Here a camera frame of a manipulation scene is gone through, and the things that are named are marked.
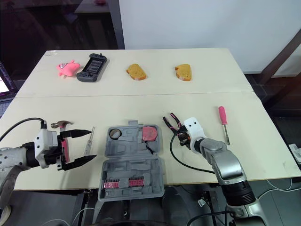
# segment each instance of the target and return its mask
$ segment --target white wall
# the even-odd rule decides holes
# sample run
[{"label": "white wall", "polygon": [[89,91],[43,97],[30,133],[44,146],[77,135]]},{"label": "white wall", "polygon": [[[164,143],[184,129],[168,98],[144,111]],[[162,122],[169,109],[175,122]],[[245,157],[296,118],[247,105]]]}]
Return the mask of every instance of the white wall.
[{"label": "white wall", "polygon": [[229,48],[261,72],[301,28],[300,0],[119,0],[126,49]]},{"label": "white wall", "polygon": [[296,76],[301,73],[301,45],[281,65],[272,78]]}]

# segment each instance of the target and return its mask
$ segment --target screwdriver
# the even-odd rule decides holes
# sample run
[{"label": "screwdriver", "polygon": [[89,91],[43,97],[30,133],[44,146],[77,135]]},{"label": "screwdriver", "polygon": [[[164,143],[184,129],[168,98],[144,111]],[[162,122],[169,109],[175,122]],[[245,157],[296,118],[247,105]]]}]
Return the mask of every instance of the screwdriver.
[{"label": "screwdriver", "polygon": [[92,145],[92,139],[93,139],[94,129],[95,129],[95,127],[92,128],[90,139],[88,140],[86,149],[84,151],[84,156],[90,155],[90,150],[91,150],[91,145]]},{"label": "screwdriver", "polygon": [[228,137],[228,133],[227,133],[227,128],[226,128],[226,125],[228,123],[227,123],[227,116],[226,116],[225,108],[223,106],[220,106],[218,108],[218,111],[220,113],[220,118],[221,118],[221,121],[222,121],[222,125],[224,125],[224,128],[225,128],[227,145],[230,145],[230,141],[229,141],[229,137]]}]

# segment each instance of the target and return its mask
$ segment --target pink screwdriver handle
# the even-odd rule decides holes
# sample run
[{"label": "pink screwdriver handle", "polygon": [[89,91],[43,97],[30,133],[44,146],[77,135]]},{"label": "pink screwdriver handle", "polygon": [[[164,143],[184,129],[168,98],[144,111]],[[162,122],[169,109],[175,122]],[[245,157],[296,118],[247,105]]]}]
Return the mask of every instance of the pink screwdriver handle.
[{"label": "pink screwdriver handle", "polygon": [[227,116],[226,116],[226,112],[225,112],[225,108],[223,106],[220,106],[218,108],[218,111],[220,113],[220,118],[221,118],[221,121],[222,121],[222,125],[227,125]]}]

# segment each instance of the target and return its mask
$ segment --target black cable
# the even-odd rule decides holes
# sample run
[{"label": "black cable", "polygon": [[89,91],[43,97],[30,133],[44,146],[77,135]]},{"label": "black cable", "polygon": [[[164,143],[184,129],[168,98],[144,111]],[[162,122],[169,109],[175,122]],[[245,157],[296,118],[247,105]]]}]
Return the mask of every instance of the black cable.
[{"label": "black cable", "polygon": [[150,151],[151,154],[154,154],[154,151],[153,151],[150,147],[147,146],[146,141],[145,141],[145,146],[146,146],[146,148]]},{"label": "black cable", "polygon": [[174,155],[173,148],[172,148],[172,146],[173,146],[173,141],[174,141],[174,138],[175,138],[176,136],[177,136],[177,133],[173,135],[173,137],[172,137],[171,140],[170,140],[170,145],[169,145],[170,153],[171,153],[171,155],[173,156],[173,158],[176,159],[177,162],[180,163],[181,165],[186,166],[186,167],[188,167],[188,168],[190,168],[190,169],[197,170],[197,171],[202,171],[202,172],[206,172],[206,173],[213,173],[213,174],[214,174],[213,171],[206,170],[206,169],[195,168],[195,167],[189,166],[189,165],[187,165],[187,164],[181,162],[180,160],[178,160],[177,157]]},{"label": "black cable", "polygon": [[225,226],[227,226],[227,216],[228,216],[228,214],[227,213],[225,213]]},{"label": "black cable", "polygon": [[218,221],[222,224],[222,225],[225,225],[224,224],[224,222],[218,217],[218,216],[215,216],[217,219],[218,219]]},{"label": "black cable", "polygon": [[6,130],[6,132],[0,137],[0,141],[12,130],[14,129],[15,127],[17,127],[18,125],[22,124],[23,122],[26,122],[26,121],[30,121],[30,120],[39,120],[41,121],[41,129],[47,129],[47,125],[46,125],[46,122],[41,119],[41,118],[28,118],[28,119],[23,119],[19,122],[17,122],[15,125],[13,125],[12,127],[10,127],[8,130]]},{"label": "black cable", "polygon": [[216,213],[207,213],[207,214],[202,214],[202,215],[198,215],[194,218],[191,218],[188,223],[187,223],[187,226],[190,226],[191,223],[197,219],[200,219],[200,218],[204,218],[204,217],[210,217],[210,216],[215,216],[215,215],[221,215],[221,214],[227,214],[227,213],[230,213],[230,211],[221,211],[221,212],[216,212]]},{"label": "black cable", "polygon": [[[206,202],[206,200],[204,200],[206,202],[206,204],[208,205],[209,209],[210,209],[210,213],[214,213],[214,210],[213,210],[213,205],[212,205],[212,202],[211,202],[211,196],[209,194],[209,198],[210,198],[210,203]],[[211,218],[212,218],[212,222],[213,222],[213,226],[217,226],[216,225],[216,217],[217,216],[214,216],[212,215]]]}]

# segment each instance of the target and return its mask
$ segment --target hammer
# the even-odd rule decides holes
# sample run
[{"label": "hammer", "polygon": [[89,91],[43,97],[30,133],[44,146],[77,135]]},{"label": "hammer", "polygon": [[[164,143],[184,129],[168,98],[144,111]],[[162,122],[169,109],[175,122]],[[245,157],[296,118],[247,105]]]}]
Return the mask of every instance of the hammer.
[{"label": "hammer", "polygon": [[[66,130],[66,125],[70,124],[72,125],[72,122],[69,121],[58,121],[57,123],[52,123],[50,126],[51,128],[60,128],[60,131],[63,132]],[[66,162],[69,162],[70,158],[69,158],[69,151],[68,151],[68,143],[67,143],[67,139],[65,138],[64,141],[62,141],[62,147],[64,150],[64,155],[65,155],[65,160]]]}]

